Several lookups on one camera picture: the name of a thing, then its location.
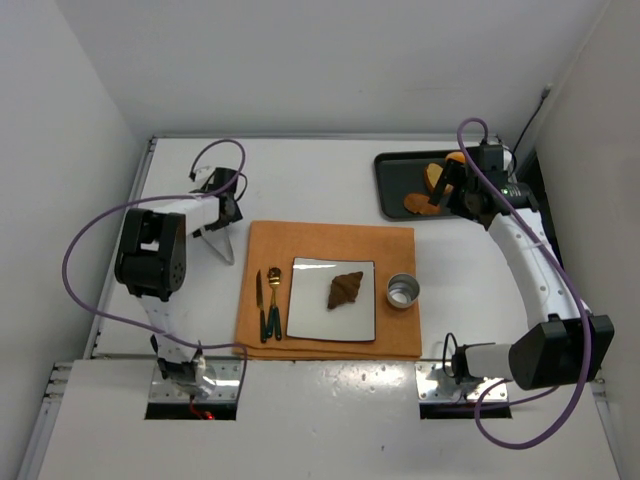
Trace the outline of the stainless steel tongs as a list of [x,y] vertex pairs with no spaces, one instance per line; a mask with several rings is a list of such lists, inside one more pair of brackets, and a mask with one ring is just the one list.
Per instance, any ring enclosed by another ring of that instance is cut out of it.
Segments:
[[200,239],[208,250],[229,266],[236,263],[235,254],[227,227],[203,226],[192,233],[195,239]]

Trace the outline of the brown croissant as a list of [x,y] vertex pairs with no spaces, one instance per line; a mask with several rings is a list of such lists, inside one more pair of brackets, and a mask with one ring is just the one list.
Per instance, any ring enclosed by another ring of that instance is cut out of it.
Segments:
[[351,272],[334,277],[330,284],[327,308],[334,310],[344,304],[354,303],[358,297],[364,273]]

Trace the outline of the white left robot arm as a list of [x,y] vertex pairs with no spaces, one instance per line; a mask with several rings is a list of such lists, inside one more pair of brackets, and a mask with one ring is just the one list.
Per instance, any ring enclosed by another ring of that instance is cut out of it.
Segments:
[[116,280],[137,298],[156,330],[151,344],[162,379],[192,399],[207,398],[215,382],[202,342],[190,332],[182,289],[194,280],[201,245],[227,264],[235,263],[228,227],[242,219],[236,190],[243,176],[218,167],[185,199],[130,209],[117,249]]

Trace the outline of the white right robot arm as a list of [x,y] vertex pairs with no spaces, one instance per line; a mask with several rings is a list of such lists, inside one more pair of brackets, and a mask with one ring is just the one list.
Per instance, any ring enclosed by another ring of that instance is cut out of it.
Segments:
[[[452,151],[421,174],[424,188],[404,197],[405,209],[422,216],[448,209],[481,224],[509,265],[529,325],[512,344],[457,346],[451,377],[496,377],[524,390],[592,379],[613,324],[571,292],[528,187],[508,179],[502,148]],[[409,228],[255,221],[235,339],[267,359],[416,359],[419,310],[402,292],[415,267]]]

